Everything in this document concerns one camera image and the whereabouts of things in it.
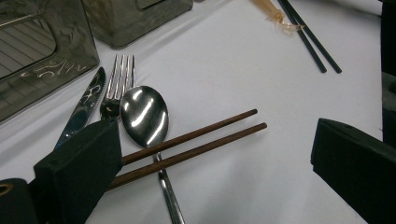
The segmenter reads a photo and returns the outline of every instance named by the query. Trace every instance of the chopstick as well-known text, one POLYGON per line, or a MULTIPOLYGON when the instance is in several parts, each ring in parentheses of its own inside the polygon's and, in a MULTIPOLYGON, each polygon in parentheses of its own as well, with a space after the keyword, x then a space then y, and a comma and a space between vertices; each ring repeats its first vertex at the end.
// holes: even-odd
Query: chopstick
POLYGON ((255 114, 257 114, 257 109, 249 110, 248 112, 245 112, 245 113, 239 114, 237 116, 231 117, 229 119, 225 119, 225 120, 222 120, 220 122, 211 124, 211 125, 206 126, 206 127, 202 128, 202 129, 195 130, 195 131, 193 131, 191 133, 183 134, 183 135, 181 135, 181 136, 179 136, 177 138, 174 138, 172 140, 163 142, 163 143, 161 143, 161 144, 159 144, 159 145, 157 145, 155 147, 149 147, 149 148, 147 148, 145 150, 140 150, 140 151, 137 151, 136 153, 130 154, 128 156, 124 156, 122 158, 122 161, 123 161, 124 165, 130 164, 130 163, 135 162, 135 161, 139 161, 139 160, 141 160, 143 158, 146 158, 148 156, 154 155, 154 154, 156 154, 156 153, 158 153, 160 151, 166 150, 166 149, 168 149, 170 147, 175 147, 177 145, 180 145, 182 143, 190 141, 191 139, 194 139, 196 137, 202 136, 202 135, 204 135, 206 133, 213 132, 213 131, 215 131, 215 130, 217 130, 219 128, 225 127, 225 126, 227 126, 229 124, 235 123, 235 122, 237 122, 237 121, 239 121, 241 119, 248 118, 248 117, 253 116, 255 114))
MULTIPOLYGON (((309 27, 306 25, 306 23, 303 21, 300 15, 297 13, 297 11, 294 9, 294 7, 290 4, 290 2, 288 0, 278 0, 278 2, 282 6, 283 10, 285 11, 286 15, 289 17, 292 23, 300 24, 304 26, 303 30, 306 32, 309 38, 311 38, 312 42, 314 42, 314 44, 318 47, 320 52, 323 54, 323 56, 326 58, 326 60, 329 62, 329 64, 332 66, 335 72, 338 74, 342 73, 341 68, 338 66, 338 64, 329 54, 329 52, 321 45, 319 40, 315 37, 314 33, 312 33, 311 29, 309 29, 309 27)), ((304 35, 303 31, 298 31, 297 33, 299 34, 300 38, 303 40, 305 46, 308 48, 308 51, 311 53, 320 71, 322 73, 326 73, 327 72, 326 67, 324 66, 324 64, 316 54, 315 50, 312 48, 311 44, 304 35)))
MULTIPOLYGON (((181 143, 187 142, 187 141, 189 141, 189 140, 191 140, 191 139, 193 139, 195 137, 201 136, 201 135, 203 135, 205 133, 212 132, 212 131, 214 131, 216 129, 219 129, 219 128, 222 128, 222 127, 224 127, 226 125, 229 125, 231 123, 237 122, 238 120, 245 119, 245 118, 247 118, 249 116, 252 116, 252 115, 254 115, 256 113, 257 113, 256 109, 255 110, 250 110, 250 111, 248 111, 246 113, 243 113, 243 114, 240 114, 238 116, 235 116, 235 117, 220 121, 218 123, 209 125, 207 127, 204 127, 202 129, 196 130, 194 132, 181 135, 180 137, 177 137, 175 139, 172 139, 172 140, 169 140, 167 142, 164 142, 164 143, 158 145, 157 147, 151 147, 151 148, 143 150, 143 151, 147 151, 146 153, 141 153, 141 151, 138 151, 136 153, 133 153, 133 154, 131 154, 129 156, 124 157, 123 160, 127 161, 129 163, 131 163, 132 161, 138 161, 138 160, 140 160, 142 158, 145 158, 147 156, 153 155, 153 154, 155 154, 157 152, 166 150, 169 147, 174 147, 174 146, 179 145, 181 143)), ((205 152, 207 152, 209 150, 212 150, 214 148, 224 146, 224 145, 229 144, 229 143, 231 143, 233 141, 236 141, 236 140, 238 140, 240 138, 243 138, 245 136, 248 136, 250 134, 253 134, 255 132, 263 130, 266 127, 267 127, 266 123, 261 123, 261 124, 258 124, 256 126, 253 126, 251 128, 247 128, 247 129, 245 129, 245 130, 243 130, 241 132, 228 135, 226 137, 220 138, 218 140, 215 140, 215 141, 210 142, 208 144, 202 145, 200 147, 196 147, 196 148, 190 149, 188 151, 185 151, 183 153, 177 154, 177 155, 175 155, 173 157, 170 157, 168 159, 154 162, 154 163, 152 163, 150 165, 147 165, 147 166, 144 166, 142 168, 136 169, 136 170, 134 170, 132 172, 129 172, 129 173, 126 173, 124 175, 119 175, 119 176, 117 176, 114 179, 113 183, 110 185, 108 190, 115 189, 117 187, 120 187, 122 185, 130 183, 132 181, 135 181, 136 179, 139 179, 139 178, 141 178, 143 176, 156 173, 158 171, 161 171, 162 169, 165 169, 165 168, 167 168, 169 166, 175 165, 175 164, 180 163, 182 161, 185 161, 185 160, 188 160, 190 158, 193 158, 193 157, 196 157, 198 155, 201 155, 201 154, 203 154, 203 153, 205 153, 205 152)))

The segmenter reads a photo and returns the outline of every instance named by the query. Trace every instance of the fork tines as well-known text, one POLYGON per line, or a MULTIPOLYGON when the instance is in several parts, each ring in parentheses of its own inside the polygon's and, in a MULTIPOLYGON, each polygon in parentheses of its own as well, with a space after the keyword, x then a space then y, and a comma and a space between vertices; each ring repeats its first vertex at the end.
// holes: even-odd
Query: fork tines
POLYGON ((119 55, 116 55, 106 91, 106 98, 120 100, 122 95, 131 89, 134 82, 134 56, 132 60, 131 69, 131 59, 129 55, 125 60, 125 55, 122 54, 120 62, 119 55))

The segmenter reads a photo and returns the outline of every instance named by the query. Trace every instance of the white surface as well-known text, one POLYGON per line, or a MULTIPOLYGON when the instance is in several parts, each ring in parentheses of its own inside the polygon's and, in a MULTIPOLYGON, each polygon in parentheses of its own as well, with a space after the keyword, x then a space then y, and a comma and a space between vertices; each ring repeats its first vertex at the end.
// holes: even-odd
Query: white surface
MULTIPOLYGON (((167 139, 259 110, 164 152, 164 158, 268 124, 264 131, 167 170, 187 223, 364 223, 312 171, 310 153, 318 118, 382 138, 381 3, 290 2, 342 74, 324 59, 328 72, 321 74, 301 39, 282 35, 249 0, 197 2, 191 12, 126 49, 97 42, 100 66, 108 75, 116 53, 135 55, 136 85, 157 89, 168 104, 167 139)), ((95 71, 0 127, 0 179, 34 178, 33 165, 52 151, 95 71)), ((123 154, 139 150, 121 126, 120 138, 123 154)), ((171 223, 157 176, 106 193, 87 223, 171 223)))

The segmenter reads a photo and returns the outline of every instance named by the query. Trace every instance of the fork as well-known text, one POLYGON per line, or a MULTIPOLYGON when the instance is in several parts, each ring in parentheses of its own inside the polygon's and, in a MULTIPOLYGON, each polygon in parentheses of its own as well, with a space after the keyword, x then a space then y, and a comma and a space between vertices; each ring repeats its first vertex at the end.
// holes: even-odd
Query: fork
POLYGON ((134 56, 132 64, 129 63, 130 56, 121 56, 119 63, 119 55, 116 55, 114 60, 113 71, 111 72, 111 77, 108 82, 106 94, 100 105, 100 116, 101 119, 119 118, 120 117, 120 100, 123 94, 131 89, 134 82, 134 56))

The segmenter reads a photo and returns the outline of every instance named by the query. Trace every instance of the spoon handle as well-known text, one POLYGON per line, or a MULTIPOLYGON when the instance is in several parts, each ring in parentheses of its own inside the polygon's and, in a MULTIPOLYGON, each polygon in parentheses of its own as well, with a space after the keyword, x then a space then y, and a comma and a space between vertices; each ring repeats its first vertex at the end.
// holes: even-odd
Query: spoon handle
MULTIPOLYGON (((154 156, 155 161, 161 161, 161 153, 157 153, 154 156)), ((176 195, 173 192, 171 181, 169 180, 166 170, 163 169, 158 172, 160 179, 161 188, 163 189, 163 195, 165 196, 166 205, 168 206, 169 215, 172 218, 174 224, 185 224, 184 218, 181 215, 180 207, 178 206, 176 195)))

